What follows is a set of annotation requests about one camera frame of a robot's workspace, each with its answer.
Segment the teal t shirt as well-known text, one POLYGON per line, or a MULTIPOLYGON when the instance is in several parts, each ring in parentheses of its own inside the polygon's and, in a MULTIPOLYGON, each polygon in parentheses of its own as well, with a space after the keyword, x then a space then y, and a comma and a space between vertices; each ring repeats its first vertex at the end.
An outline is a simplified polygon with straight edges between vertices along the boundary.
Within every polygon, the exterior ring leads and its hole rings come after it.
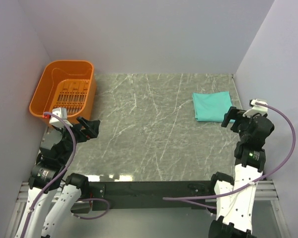
POLYGON ((198 122, 223 122, 225 113, 232 107, 228 91, 212 94, 193 93, 195 119, 198 122))

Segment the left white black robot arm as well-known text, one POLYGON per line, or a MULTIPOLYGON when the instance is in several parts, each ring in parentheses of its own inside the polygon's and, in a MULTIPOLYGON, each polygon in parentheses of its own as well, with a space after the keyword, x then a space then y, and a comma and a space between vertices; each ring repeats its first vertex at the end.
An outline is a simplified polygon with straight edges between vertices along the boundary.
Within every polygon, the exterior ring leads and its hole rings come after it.
POLYGON ((45 135, 31 171, 25 211, 15 234, 17 238, 56 237, 58 224, 71 212, 74 203, 89 195, 88 178, 71 174, 59 200, 52 202, 74 158, 76 145, 97 138, 99 126, 99 120, 78 117, 77 123, 70 126, 71 132, 66 127, 55 127, 45 135))

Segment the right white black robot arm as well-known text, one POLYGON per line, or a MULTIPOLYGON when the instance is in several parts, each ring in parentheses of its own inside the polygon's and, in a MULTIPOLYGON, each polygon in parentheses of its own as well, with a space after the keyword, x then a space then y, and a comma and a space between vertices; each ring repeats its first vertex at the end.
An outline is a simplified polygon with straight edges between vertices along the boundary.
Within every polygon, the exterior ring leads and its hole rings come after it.
POLYGON ((210 238, 251 238, 252 211, 257 189, 256 179, 263 175, 266 154, 263 146, 273 132, 267 119, 267 108, 254 105, 249 110, 230 107, 222 127, 234 120, 231 131, 239 135, 234 150, 234 176, 217 172, 208 185, 210 196, 217 198, 216 219, 212 221, 210 238))

